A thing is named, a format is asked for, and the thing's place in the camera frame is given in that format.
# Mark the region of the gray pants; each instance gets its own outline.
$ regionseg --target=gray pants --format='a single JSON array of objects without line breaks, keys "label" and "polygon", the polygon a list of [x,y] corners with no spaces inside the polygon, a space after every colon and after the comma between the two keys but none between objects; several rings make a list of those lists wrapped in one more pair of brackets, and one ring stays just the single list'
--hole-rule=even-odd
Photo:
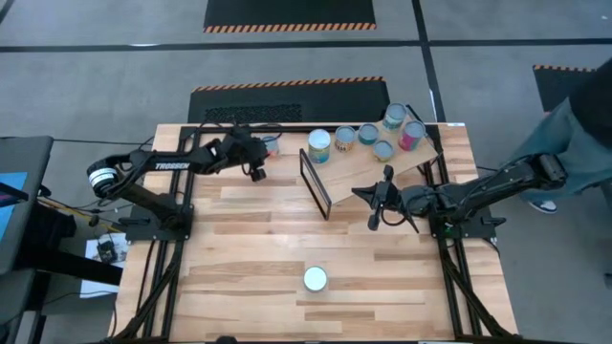
[{"label": "gray pants", "polygon": [[567,183],[556,190],[527,190],[521,194],[526,201],[572,196],[587,186],[612,178],[612,150],[582,129],[567,98],[537,126],[511,159],[538,153],[557,155],[567,172]]}]

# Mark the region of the pink can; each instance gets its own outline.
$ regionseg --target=pink can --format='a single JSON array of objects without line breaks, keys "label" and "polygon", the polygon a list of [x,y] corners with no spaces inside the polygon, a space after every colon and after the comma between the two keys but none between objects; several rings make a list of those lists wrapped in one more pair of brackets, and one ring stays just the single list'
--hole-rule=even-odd
[{"label": "pink can", "polygon": [[412,120],[405,124],[398,144],[404,151],[412,151],[417,148],[419,142],[425,136],[425,125],[419,120]]}]

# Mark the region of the black picture frame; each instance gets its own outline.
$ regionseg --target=black picture frame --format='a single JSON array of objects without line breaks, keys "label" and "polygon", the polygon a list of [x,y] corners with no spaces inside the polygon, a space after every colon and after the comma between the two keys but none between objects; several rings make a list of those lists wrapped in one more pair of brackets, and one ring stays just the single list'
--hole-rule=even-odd
[{"label": "black picture frame", "polygon": [[[308,173],[311,175],[312,180],[315,182],[315,187],[317,188],[320,195],[323,197],[323,201],[325,202],[325,209],[323,209],[323,205],[318,201],[318,197],[315,194],[315,190],[310,185],[310,183],[308,183],[308,179],[304,174],[304,166],[306,166]],[[325,186],[321,182],[321,179],[318,177],[318,173],[313,167],[313,164],[308,158],[308,155],[301,148],[299,149],[299,174],[302,176],[302,180],[306,183],[306,186],[308,186],[310,194],[313,195],[313,199],[317,203],[318,210],[320,210],[321,215],[323,215],[323,219],[325,219],[325,221],[329,220],[330,213],[332,212],[332,200],[330,199],[329,194],[325,189]]]}]

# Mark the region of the can lid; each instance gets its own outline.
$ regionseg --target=can lid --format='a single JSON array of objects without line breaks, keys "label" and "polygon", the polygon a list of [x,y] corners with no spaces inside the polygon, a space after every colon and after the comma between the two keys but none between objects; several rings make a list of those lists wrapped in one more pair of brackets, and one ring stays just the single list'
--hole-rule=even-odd
[{"label": "can lid", "polygon": [[405,124],[404,132],[412,138],[422,138],[425,136],[425,125],[419,120],[412,120]]},{"label": "can lid", "polygon": [[405,106],[400,103],[389,104],[386,108],[386,113],[394,119],[404,119],[408,114]]},{"label": "can lid", "polygon": [[323,129],[315,129],[308,135],[308,144],[315,149],[325,149],[329,147],[332,138],[329,133]]},{"label": "can lid", "polygon": [[310,291],[321,291],[327,285],[327,273],[320,267],[310,267],[304,273],[304,286]]},{"label": "can lid", "polygon": [[350,143],[355,140],[355,129],[348,125],[342,125],[336,129],[336,140]]},{"label": "can lid", "polygon": [[393,155],[393,146],[389,141],[380,140],[374,144],[374,153],[381,158],[390,158]]},{"label": "can lid", "polygon": [[379,128],[372,123],[365,123],[360,128],[360,136],[366,140],[375,140],[379,136]]}]

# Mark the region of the orange striped tape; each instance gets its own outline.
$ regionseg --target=orange striped tape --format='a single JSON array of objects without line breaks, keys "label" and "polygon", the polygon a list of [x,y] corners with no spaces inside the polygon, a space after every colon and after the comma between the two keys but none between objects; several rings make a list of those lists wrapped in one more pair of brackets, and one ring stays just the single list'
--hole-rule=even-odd
[{"label": "orange striped tape", "polygon": [[534,70],[553,70],[553,71],[568,71],[568,72],[595,72],[594,68],[578,68],[578,67],[563,67],[563,66],[548,66],[548,65],[534,65]]},{"label": "orange striped tape", "polygon": [[363,82],[363,81],[383,81],[382,76],[363,76],[363,77],[339,77],[329,79],[313,79],[313,80],[292,80],[292,81],[275,81],[275,82],[256,82],[250,84],[231,84],[231,85],[215,85],[203,86],[194,88],[191,93],[202,91],[221,91],[235,90],[245,88],[264,88],[264,87],[283,87],[297,85],[313,85],[313,84],[329,84],[329,83],[346,83],[346,82]]},{"label": "orange striped tape", "polygon": [[376,30],[374,23],[326,23],[326,24],[271,24],[271,25],[223,25],[204,27],[204,33],[244,32],[313,32]]}]

